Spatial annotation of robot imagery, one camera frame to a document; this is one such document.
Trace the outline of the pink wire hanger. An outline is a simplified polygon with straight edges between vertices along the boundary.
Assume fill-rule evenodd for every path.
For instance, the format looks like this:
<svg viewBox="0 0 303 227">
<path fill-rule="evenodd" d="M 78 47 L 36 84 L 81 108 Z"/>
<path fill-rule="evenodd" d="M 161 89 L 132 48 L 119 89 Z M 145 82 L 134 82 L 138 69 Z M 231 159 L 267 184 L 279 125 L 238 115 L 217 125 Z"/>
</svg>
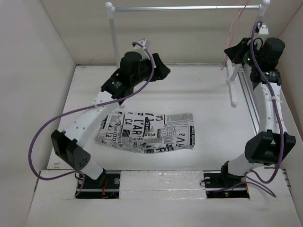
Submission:
<svg viewBox="0 0 303 227">
<path fill-rule="evenodd" d="M 233 39 L 234 36 L 236 34 L 236 31 L 238 29 L 239 26 L 239 21 L 240 18 L 245 10 L 245 8 L 248 6 L 250 0 L 246 0 L 245 5 L 244 5 L 244 9 L 239 9 L 237 11 L 237 13 L 234 13 L 232 16 L 232 22 L 230 25 L 230 29 L 229 29 L 229 33 L 228 33 L 228 38 L 227 38 L 227 42 L 226 42 L 226 49 L 231 47 L 231 44 L 233 43 Z M 227 55 L 225 53 L 223 53 L 223 62 L 221 64 L 221 68 L 220 70 L 223 70 L 227 65 Z"/>
</svg>

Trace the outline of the newspaper print trousers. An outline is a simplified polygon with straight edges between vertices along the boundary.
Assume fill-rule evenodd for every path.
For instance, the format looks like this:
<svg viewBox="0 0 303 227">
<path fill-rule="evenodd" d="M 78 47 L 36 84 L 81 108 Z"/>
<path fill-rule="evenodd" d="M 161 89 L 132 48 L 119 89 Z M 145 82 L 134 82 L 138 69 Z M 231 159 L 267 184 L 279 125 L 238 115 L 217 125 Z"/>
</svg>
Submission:
<svg viewBox="0 0 303 227">
<path fill-rule="evenodd" d="M 143 154 L 192 149 L 194 115 L 111 112 L 101 122 L 95 142 Z"/>
</svg>

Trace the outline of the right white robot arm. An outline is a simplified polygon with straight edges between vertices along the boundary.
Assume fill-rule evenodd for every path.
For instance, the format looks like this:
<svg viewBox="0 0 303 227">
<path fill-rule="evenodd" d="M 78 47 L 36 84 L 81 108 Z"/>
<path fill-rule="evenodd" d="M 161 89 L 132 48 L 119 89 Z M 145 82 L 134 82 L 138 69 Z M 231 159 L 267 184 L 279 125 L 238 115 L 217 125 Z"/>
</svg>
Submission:
<svg viewBox="0 0 303 227">
<path fill-rule="evenodd" d="M 289 135 L 283 122 L 282 78 L 276 69 L 284 48 L 285 43 L 278 38 L 267 38 L 260 47 L 252 44 L 250 38 L 243 38 L 224 51 L 233 63 L 251 68 L 250 81 L 259 116 L 258 133 L 246 143 L 244 153 L 221 167 L 219 181 L 224 186 L 239 181 L 259 166 L 279 167 L 295 146 L 295 136 Z"/>
</svg>

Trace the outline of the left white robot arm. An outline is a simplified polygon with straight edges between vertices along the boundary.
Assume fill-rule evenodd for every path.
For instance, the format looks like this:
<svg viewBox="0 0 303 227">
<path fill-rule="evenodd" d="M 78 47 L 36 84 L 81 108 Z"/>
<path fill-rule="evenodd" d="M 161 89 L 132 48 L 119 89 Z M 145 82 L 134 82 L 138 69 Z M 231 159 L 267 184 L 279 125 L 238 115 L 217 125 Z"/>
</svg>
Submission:
<svg viewBox="0 0 303 227">
<path fill-rule="evenodd" d="M 69 127 L 51 134 L 55 154 L 73 170 L 89 178 L 94 187 L 103 186 L 106 171 L 84 150 L 87 140 L 102 120 L 135 94 L 137 85 L 143 81 L 163 80 L 169 73 L 170 69 L 158 53 L 151 56 L 137 51 L 125 53 L 120 67 L 101 86 L 93 105 L 82 111 Z"/>
</svg>

